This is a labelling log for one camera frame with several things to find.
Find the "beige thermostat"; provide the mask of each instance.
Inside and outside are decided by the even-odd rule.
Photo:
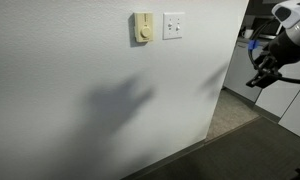
[[[152,13],[134,13],[135,36],[137,42],[153,40]]]

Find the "floor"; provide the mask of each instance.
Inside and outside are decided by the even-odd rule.
[[[137,179],[291,179],[300,137],[263,117]]]
[[[242,126],[259,117],[251,105],[234,96],[229,90],[222,90],[211,121],[206,141]]]

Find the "light switch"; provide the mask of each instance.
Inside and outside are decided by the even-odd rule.
[[[184,12],[163,14],[163,39],[182,38],[184,32]]]
[[[137,42],[153,40],[153,16],[152,13],[134,13],[135,36]]]

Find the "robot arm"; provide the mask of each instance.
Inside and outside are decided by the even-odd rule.
[[[251,62],[258,70],[258,74],[247,83],[250,87],[266,88],[277,80],[300,84],[300,80],[282,77],[278,72],[282,66],[300,61],[300,0],[277,4],[272,13],[286,29],[269,42],[256,60],[252,58],[253,48],[248,50]],[[251,37],[252,43],[267,24],[255,31]]]

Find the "dark floor mat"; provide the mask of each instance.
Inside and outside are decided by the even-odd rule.
[[[140,180],[291,179],[300,168],[300,138],[260,118]]]

